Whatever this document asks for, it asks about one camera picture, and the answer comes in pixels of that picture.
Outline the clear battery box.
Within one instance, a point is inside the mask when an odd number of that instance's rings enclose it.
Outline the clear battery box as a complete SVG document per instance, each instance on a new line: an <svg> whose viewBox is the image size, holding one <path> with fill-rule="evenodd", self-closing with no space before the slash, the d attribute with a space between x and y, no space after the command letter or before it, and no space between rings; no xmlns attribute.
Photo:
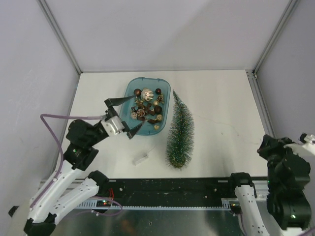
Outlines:
<svg viewBox="0 0 315 236"><path fill-rule="evenodd" d="M140 163L142 163L143 161L145 161L146 159L148 159L148 153L143 153L137 157L135 157L132 161L133 165L137 166Z"/></svg>

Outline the small green christmas tree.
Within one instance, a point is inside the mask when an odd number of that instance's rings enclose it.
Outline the small green christmas tree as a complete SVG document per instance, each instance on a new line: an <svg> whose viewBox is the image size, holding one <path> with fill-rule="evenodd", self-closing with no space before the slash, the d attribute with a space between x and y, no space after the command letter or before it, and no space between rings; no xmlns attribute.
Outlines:
<svg viewBox="0 0 315 236"><path fill-rule="evenodd" d="M175 169L185 168L194 149L194 119L188 106L173 91L173 117L166 144L166 161Z"/></svg>

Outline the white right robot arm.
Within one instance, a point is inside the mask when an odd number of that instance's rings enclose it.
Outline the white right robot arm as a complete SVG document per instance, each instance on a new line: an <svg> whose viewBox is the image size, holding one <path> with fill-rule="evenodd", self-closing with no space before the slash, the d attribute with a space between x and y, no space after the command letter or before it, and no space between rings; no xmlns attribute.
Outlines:
<svg viewBox="0 0 315 236"><path fill-rule="evenodd" d="M300 143L290 138L276 139L264 135L257 150L267 161L266 206L283 231L299 228L303 235L311 234L311 206L304 194L310 182L311 165L304 157L315 154L315 137L302 133ZM263 222L256 202L255 184L248 173L232 173L228 180L227 192L239 201L239 224L245 236L270 236L272 231Z"/></svg>

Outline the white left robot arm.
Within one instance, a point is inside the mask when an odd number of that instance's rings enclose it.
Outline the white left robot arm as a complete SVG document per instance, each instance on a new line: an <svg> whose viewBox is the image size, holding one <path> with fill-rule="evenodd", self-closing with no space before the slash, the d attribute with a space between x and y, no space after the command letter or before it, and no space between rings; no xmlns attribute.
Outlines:
<svg viewBox="0 0 315 236"><path fill-rule="evenodd" d="M91 165L98 154L94 145L106 138L126 133L132 139L142 124L129 128L115 110L134 96L105 100L107 110L102 116L79 117L41 114L40 118L70 119L66 138L70 144L60 151L60 163L50 177L30 199L9 211L12 222L8 236L49 236L62 219L80 203L95 195L104 196L109 179L100 171L91 172L83 184L68 193L65 190Z"/></svg>

